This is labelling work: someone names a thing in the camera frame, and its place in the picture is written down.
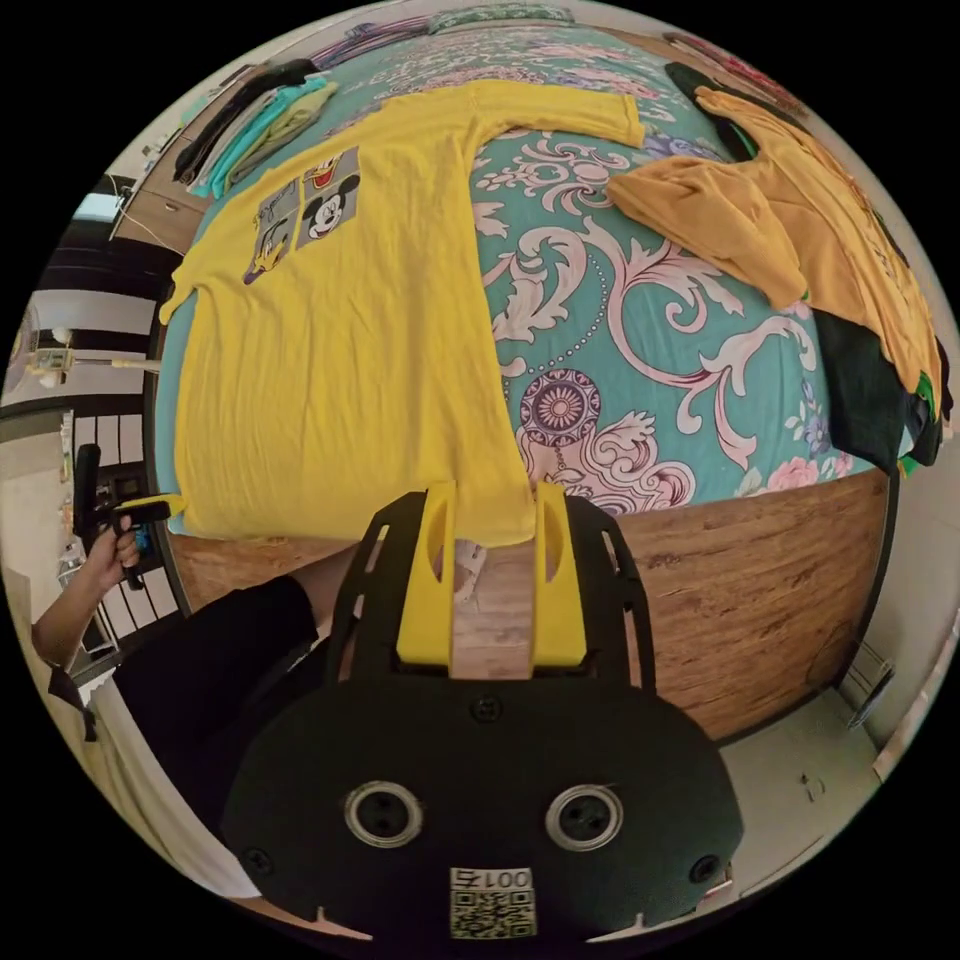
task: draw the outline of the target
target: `wooden panel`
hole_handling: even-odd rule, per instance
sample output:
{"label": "wooden panel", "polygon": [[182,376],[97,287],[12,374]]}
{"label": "wooden panel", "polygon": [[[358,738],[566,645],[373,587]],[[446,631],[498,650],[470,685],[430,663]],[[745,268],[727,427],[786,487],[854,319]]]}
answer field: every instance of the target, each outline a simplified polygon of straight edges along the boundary
{"label": "wooden panel", "polygon": [[[146,177],[144,177],[140,190],[146,190],[148,193],[165,197],[173,201],[177,206],[190,207],[192,210],[199,210],[203,213],[213,201],[205,197],[195,197],[193,194],[187,192],[185,184],[173,179],[177,156],[189,143],[190,141],[184,137],[178,137],[177,141],[164,151],[163,156],[160,157],[156,165],[150,170]],[[140,190],[137,191],[131,202],[136,202]]]}
{"label": "wooden panel", "polygon": [[[775,716],[843,664],[873,582],[886,477],[620,521],[650,600],[658,689],[718,739]],[[229,543],[171,536],[194,609],[327,556],[335,541]],[[454,674],[520,677],[532,544],[490,552],[454,618]]]}
{"label": "wooden panel", "polygon": [[183,255],[190,249],[201,219],[199,210],[138,190],[124,209],[114,236],[167,246]]}

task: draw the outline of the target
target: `cable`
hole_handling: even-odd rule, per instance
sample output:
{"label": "cable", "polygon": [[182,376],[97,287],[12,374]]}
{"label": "cable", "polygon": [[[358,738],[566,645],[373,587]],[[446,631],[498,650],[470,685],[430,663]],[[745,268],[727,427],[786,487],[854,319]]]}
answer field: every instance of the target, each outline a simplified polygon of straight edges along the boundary
{"label": "cable", "polygon": [[[107,176],[110,178],[110,184],[113,186],[113,195],[118,200],[122,199],[120,196],[120,191],[117,189],[117,181],[114,180],[113,174],[108,173]],[[153,237],[153,239],[160,244],[160,246],[166,247],[168,250],[177,254],[177,256],[180,256],[180,257],[186,256],[186,254],[182,250],[177,250],[175,247],[171,247],[169,243],[167,243],[165,240],[161,240],[160,237],[158,237],[149,227],[142,224],[139,220],[136,220],[133,217],[131,217],[130,214],[127,213],[127,211],[122,206],[120,207],[120,218],[122,220],[123,219],[129,220],[131,223],[136,224],[141,230],[146,230],[146,232],[149,233],[150,236]]]}

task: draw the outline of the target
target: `bedspread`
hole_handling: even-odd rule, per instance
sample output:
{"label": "bedspread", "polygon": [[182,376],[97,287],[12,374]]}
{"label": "bedspread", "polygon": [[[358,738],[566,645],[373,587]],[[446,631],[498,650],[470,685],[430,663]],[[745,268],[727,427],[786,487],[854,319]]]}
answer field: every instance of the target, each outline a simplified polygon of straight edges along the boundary
{"label": "bedspread", "polygon": [[[321,119],[215,203],[200,231],[265,170],[393,96],[486,77],[630,94],[647,128],[640,150],[518,129],[482,148],[471,174],[501,387],[531,480],[561,483],[623,514],[869,469],[830,442],[809,309],[773,311],[759,291],[607,200],[611,174],[660,157],[732,160],[666,63],[583,27],[498,26],[363,54],[330,71],[339,91]],[[429,271],[430,250],[421,257]],[[178,487],[172,423],[161,421],[176,409],[192,302],[173,315],[158,388],[165,490]],[[451,361],[451,376],[458,363],[469,357]]]}

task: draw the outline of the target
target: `screw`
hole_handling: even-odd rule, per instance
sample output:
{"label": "screw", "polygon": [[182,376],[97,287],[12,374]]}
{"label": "screw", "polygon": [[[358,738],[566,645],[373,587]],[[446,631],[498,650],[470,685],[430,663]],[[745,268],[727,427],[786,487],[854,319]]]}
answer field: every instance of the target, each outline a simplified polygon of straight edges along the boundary
{"label": "screw", "polygon": [[247,866],[262,877],[273,873],[273,861],[257,847],[250,847],[249,850],[245,850],[243,859]]}
{"label": "screw", "polygon": [[701,857],[690,868],[690,882],[703,883],[709,880],[719,869],[720,859],[718,857],[715,857],[713,854]]}
{"label": "screw", "polygon": [[496,697],[487,693],[477,697],[470,704],[470,715],[477,723],[494,723],[500,719],[502,713],[503,704]]}

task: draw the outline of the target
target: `hand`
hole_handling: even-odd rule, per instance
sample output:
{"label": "hand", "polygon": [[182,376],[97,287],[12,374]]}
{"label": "hand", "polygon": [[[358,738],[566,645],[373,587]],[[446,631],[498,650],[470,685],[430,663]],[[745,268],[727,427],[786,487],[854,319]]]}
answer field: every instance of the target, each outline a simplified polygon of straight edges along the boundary
{"label": "hand", "polygon": [[136,534],[130,530],[130,518],[122,517],[120,526],[127,532],[118,538],[112,527],[104,530],[83,565],[101,594],[106,594],[123,579],[124,567],[135,567],[140,561]]}

